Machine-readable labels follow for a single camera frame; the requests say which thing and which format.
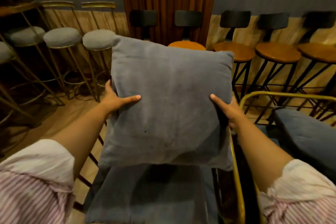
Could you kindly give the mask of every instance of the hand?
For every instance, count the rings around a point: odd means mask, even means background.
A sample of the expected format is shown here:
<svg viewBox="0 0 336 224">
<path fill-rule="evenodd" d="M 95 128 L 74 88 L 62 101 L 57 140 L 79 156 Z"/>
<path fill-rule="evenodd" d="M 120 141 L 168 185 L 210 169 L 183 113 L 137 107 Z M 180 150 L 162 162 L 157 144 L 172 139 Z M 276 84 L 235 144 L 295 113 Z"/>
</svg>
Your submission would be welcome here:
<svg viewBox="0 0 336 224">
<path fill-rule="evenodd" d="M 99 104 L 99 106 L 103 108 L 103 111 L 105 112 L 107 118 L 112 112 L 119 110 L 120 107 L 122 107 L 123 105 L 139 101 L 141 99 L 140 95 L 127 98 L 119 98 L 112 90 L 110 84 L 111 84 L 110 80 L 108 80 L 105 84 L 105 91 L 106 91 L 105 97 Z"/>
<path fill-rule="evenodd" d="M 229 125 L 231 128 L 237 128 L 241 121 L 247 119 L 244 112 L 240 109 L 237 104 L 236 98 L 233 96 L 231 103 L 224 103 L 219 97 L 214 94 L 210 95 L 210 98 L 215 102 L 218 107 L 224 112 L 224 114 L 229 118 Z"/>
</svg>

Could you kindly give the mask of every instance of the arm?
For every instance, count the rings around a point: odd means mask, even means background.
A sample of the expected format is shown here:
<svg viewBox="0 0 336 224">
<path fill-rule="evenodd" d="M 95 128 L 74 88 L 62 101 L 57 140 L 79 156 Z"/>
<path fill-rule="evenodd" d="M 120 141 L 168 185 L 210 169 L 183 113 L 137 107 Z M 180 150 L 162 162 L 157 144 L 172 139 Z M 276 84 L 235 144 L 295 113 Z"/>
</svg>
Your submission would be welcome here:
<svg viewBox="0 0 336 224">
<path fill-rule="evenodd" d="M 258 188 L 265 192 L 281 177 L 282 170 L 293 158 L 261 132 L 239 108 L 233 97 L 230 104 L 215 95 L 210 98 L 229 118 L 229 123 L 238 134 L 239 144 L 244 152 Z"/>
<path fill-rule="evenodd" d="M 81 171 L 98 138 L 104 121 L 111 112 L 141 98 L 139 95 L 128 98 L 117 97 L 110 86 L 110 80 L 106 83 L 105 90 L 106 95 L 101 103 L 51 138 L 64 146 L 75 158 L 74 179 Z"/>
</svg>

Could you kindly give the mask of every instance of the bar stool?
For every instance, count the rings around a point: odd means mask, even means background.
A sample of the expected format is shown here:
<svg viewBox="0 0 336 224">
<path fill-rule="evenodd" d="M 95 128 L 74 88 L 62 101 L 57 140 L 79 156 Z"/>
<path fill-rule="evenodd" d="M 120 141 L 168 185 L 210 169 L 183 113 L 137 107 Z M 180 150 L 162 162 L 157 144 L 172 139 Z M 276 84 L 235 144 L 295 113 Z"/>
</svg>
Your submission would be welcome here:
<svg viewBox="0 0 336 224">
<path fill-rule="evenodd" d="M 234 63 L 236 69 L 232 79 L 232 89 L 239 102 L 240 98 L 236 89 L 236 82 L 245 71 L 245 77 L 241 89 L 241 98 L 245 94 L 247 79 L 250 72 L 251 61 L 255 56 L 254 49 L 244 44 L 232 42 L 233 34 L 236 28 L 247 28 L 251 19 L 251 11 L 230 11 L 227 10 L 222 13 L 220 18 L 220 26 L 222 28 L 230 28 L 225 36 L 225 41 L 222 43 L 214 44 L 213 48 L 216 52 L 219 51 L 232 51 L 234 53 Z M 240 73 L 238 74 L 240 64 L 245 64 Z"/>
<path fill-rule="evenodd" d="M 157 25 L 155 10 L 132 10 L 129 13 L 129 22 L 132 27 L 141 28 L 141 40 L 150 41 L 150 27 Z"/>
<path fill-rule="evenodd" d="M 301 58 L 301 54 L 296 50 L 295 47 L 270 42 L 272 32 L 275 29 L 283 29 L 288 26 L 288 13 L 277 13 L 277 14 L 261 14 L 257 22 L 258 28 L 265 31 L 262 43 L 259 43 L 255 46 L 256 53 L 259 57 L 264 59 L 264 62 L 259 69 L 257 75 L 255 76 L 248 93 L 252 92 L 256 86 L 258 79 L 260 78 L 262 72 L 264 71 L 268 62 L 273 62 L 273 66 L 267 75 L 263 85 L 260 90 L 270 91 L 268 88 L 268 83 L 283 69 L 285 65 L 292 65 L 291 70 L 288 74 L 286 82 L 282 88 L 281 92 L 286 92 L 289 86 L 289 83 L 293 77 L 293 74 L 296 69 L 297 62 Z"/>
<path fill-rule="evenodd" d="M 23 109 L 20 106 L 27 105 L 41 98 L 46 92 L 46 89 L 44 90 L 37 89 L 37 87 L 34 84 L 39 84 L 41 82 L 38 79 L 38 77 L 35 75 L 36 80 L 34 81 L 29 80 L 26 74 L 19 67 L 22 67 L 24 70 L 28 70 L 28 71 L 30 70 L 19 59 L 19 57 L 16 55 L 16 53 L 14 52 L 13 48 L 11 48 L 11 46 L 9 46 L 8 44 L 4 42 L 0 42 L 0 65 L 3 65 L 5 63 L 12 65 L 12 67 L 16 70 L 16 72 L 18 72 L 26 82 L 13 86 L 10 89 L 7 89 L 2 83 L 0 83 L 0 92 L 2 95 L 0 96 L 0 102 L 6 105 L 7 109 L 9 108 L 9 110 L 7 110 L 8 114 L 2 120 L 0 120 L 0 124 L 3 124 L 7 120 L 9 120 L 9 118 L 14 114 L 14 112 L 17 111 L 18 113 L 22 114 L 23 116 L 29 119 L 29 122 L 27 123 L 28 127 L 33 128 L 33 127 L 40 125 L 41 124 L 40 122 L 36 122 L 34 117 L 28 114 L 27 112 L 23 111 Z M 26 85 L 31 85 L 32 89 L 29 91 L 30 92 L 36 91 L 37 96 L 33 96 L 32 99 L 28 99 L 22 103 L 18 103 L 15 100 L 15 97 L 12 95 L 12 91 L 17 90 L 20 87 L 26 86 Z"/>
<path fill-rule="evenodd" d="M 64 84 L 62 84 L 61 76 L 57 76 L 51 65 L 49 64 L 47 58 L 43 54 L 39 47 L 39 44 L 43 43 L 43 36 L 45 31 L 41 27 L 32 26 L 30 21 L 27 19 L 25 12 L 28 10 L 36 9 L 41 14 L 39 9 L 39 3 L 33 1 L 32 3 L 18 5 L 13 8 L 16 13 L 20 13 L 28 27 L 14 28 L 4 33 L 5 38 L 10 41 L 10 43 L 19 48 L 35 46 L 39 52 L 43 62 L 45 63 L 48 70 L 53 75 L 53 79 L 44 80 L 44 82 L 57 81 L 59 86 L 64 89 Z"/>
<path fill-rule="evenodd" d="M 205 51 L 205 47 L 199 43 L 190 41 L 190 28 L 191 27 L 201 27 L 203 21 L 202 12 L 198 11 L 175 11 L 175 25 L 177 27 L 184 27 L 182 41 L 177 41 L 171 43 L 170 47 L 179 47 L 192 50 L 202 50 Z"/>
<path fill-rule="evenodd" d="M 101 64 L 104 68 L 104 70 L 102 72 L 99 72 L 94 77 L 95 87 L 97 87 L 97 85 L 101 86 L 101 87 L 105 87 L 105 84 L 100 84 L 98 82 L 99 76 L 101 76 L 103 74 L 105 74 L 107 76 L 106 78 L 104 78 L 104 80 L 103 80 L 104 82 L 106 82 L 111 76 L 111 72 L 107 68 L 107 65 L 106 65 L 106 61 L 105 61 L 105 58 L 104 58 L 103 51 L 111 49 L 111 52 L 112 52 L 112 42 L 111 42 L 111 40 L 112 40 L 112 38 L 114 37 L 115 34 L 119 34 L 116 19 L 115 19 L 115 16 L 114 16 L 115 7 L 116 7 L 116 5 L 115 5 L 114 2 L 83 2 L 82 3 L 82 8 L 108 8 L 108 9 L 110 9 L 111 14 L 112 14 L 114 27 L 115 27 L 115 32 L 113 32 L 111 30 L 107 30 L 107 29 L 100 29 L 99 26 L 98 26 L 98 22 L 97 22 L 97 19 L 95 17 L 95 14 L 93 13 L 92 10 L 90 10 L 97 29 L 93 30 L 93 31 L 90 31 L 83 36 L 83 45 L 89 51 L 90 54 L 92 54 L 92 52 L 99 52 Z"/>
<path fill-rule="evenodd" d="M 336 20 L 336 12 L 309 12 L 303 23 L 303 27 L 308 31 L 300 39 L 297 49 L 301 54 L 311 60 L 305 71 L 296 80 L 289 92 L 296 93 L 300 91 L 305 93 L 304 87 L 311 82 L 314 78 L 324 72 L 331 65 L 336 64 L 336 47 L 327 44 L 310 43 L 313 34 L 319 28 L 332 28 Z M 323 63 L 325 66 L 317 71 L 313 76 L 303 80 L 308 75 L 317 63 Z"/>
<path fill-rule="evenodd" d="M 52 9 L 52 11 L 55 14 L 58 22 L 62 26 L 61 28 L 55 28 L 55 29 L 52 29 L 52 30 L 48 31 L 43 36 L 43 39 L 44 39 L 45 43 L 47 44 L 47 47 L 49 49 L 51 57 L 53 57 L 53 52 L 51 51 L 52 49 L 67 50 L 70 53 L 70 60 L 75 63 L 75 64 L 71 64 L 73 71 L 74 72 L 79 71 L 79 73 L 82 76 L 83 81 L 82 82 L 69 82 L 69 81 L 67 81 L 67 75 L 69 75 L 70 72 L 68 71 L 67 73 L 65 73 L 64 76 L 61 75 L 60 74 L 60 68 L 59 68 L 58 64 L 55 62 L 55 67 L 56 67 L 57 72 L 60 75 L 60 78 L 62 78 L 62 80 L 69 85 L 81 86 L 82 84 L 86 84 L 86 86 L 88 87 L 88 89 L 90 91 L 90 94 L 95 98 L 96 101 L 98 101 L 96 95 L 93 93 L 93 91 L 91 89 L 91 86 L 89 84 L 89 80 L 94 78 L 93 68 L 92 68 L 92 64 L 91 64 L 90 59 L 88 59 L 87 62 L 88 62 L 88 65 L 90 67 L 92 78 L 88 79 L 88 78 L 86 78 L 80 64 L 78 63 L 78 60 L 76 59 L 76 57 L 75 57 L 75 55 L 74 55 L 74 53 L 71 49 L 72 47 L 81 44 L 82 34 L 83 34 L 83 30 L 80 26 L 80 23 L 79 23 L 78 18 L 75 14 L 75 11 L 74 11 L 75 5 L 73 4 L 73 2 L 70 2 L 70 1 L 44 1 L 44 2 L 41 2 L 41 4 L 44 8 Z M 57 7 L 70 8 L 71 9 L 71 11 L 72 11 L 72 13 L 73 13 L 73 15 L 76 19 L 77 25 L 78 25 L 79 29 L 81 30 L 81 33 L 76 28 L 71 28 L 71 27 L 65 27 L 64 26 L 64 24 L 61 22 L 59 16 L 57 15 L 56 11 L 54 10 Z"/>
</svg>

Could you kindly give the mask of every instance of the striped sleeve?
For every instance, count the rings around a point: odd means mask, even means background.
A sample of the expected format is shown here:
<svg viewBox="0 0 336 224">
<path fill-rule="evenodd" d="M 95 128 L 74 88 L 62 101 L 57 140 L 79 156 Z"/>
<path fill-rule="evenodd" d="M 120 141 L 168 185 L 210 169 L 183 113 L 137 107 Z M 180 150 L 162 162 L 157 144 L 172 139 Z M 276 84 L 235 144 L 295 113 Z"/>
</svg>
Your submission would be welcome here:
<svg viewBox="0 0 336 224">
<path fill-rule="evenodd" d="M 0 223 L 65 223 L 74 201 L 73 164 L 49 139 L 0 163 Z"/>
<path fill-rule="evenodd" d="M 335 185 L 298 159 L 284 167 L 259 200 L 268 223 L 336 223 Z"/>
</svg>

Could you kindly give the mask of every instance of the wooden stool seat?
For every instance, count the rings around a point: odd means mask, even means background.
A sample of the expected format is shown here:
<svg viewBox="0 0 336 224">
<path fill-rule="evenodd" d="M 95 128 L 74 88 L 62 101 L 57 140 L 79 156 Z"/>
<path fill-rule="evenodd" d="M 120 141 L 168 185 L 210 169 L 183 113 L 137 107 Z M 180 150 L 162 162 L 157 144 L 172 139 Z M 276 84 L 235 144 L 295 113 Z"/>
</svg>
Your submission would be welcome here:
<svg viewBox="0 0 336 224">
<path fill-rule="evenodd" d="M 297 48 L 304 56 L 310 59 L 320 62 L 336 63 L 336 47 L 333 45 L 306 43 L 298 44 Z"/>
<path fill-rule="evenodd" d="M 191 42 L 191 41 L 177 41 L 177 42 L 171 43 L 168 46 L 191 49 L 191 50 L 206 51 L 206 48 L 203 45 L 196 43 L 196 42 Z"/>
<path fill-rule="evenodd" d="M 222 42 L 213 46 L 216 52 L 219 51 L 231 51 L 234 53 L 234 60 L 236 62 L 247 62 L 254 58 L 254 49 L 244 44 L 238 44 L 235 42 Z"/>
<path fill-rule="evenodd" d="M 265 59 L 279 63 L 294 63 L 301 58 L 301 53 L 293 46 L 282 43 L 259 43 L 257 52 Z"/>
</svg>

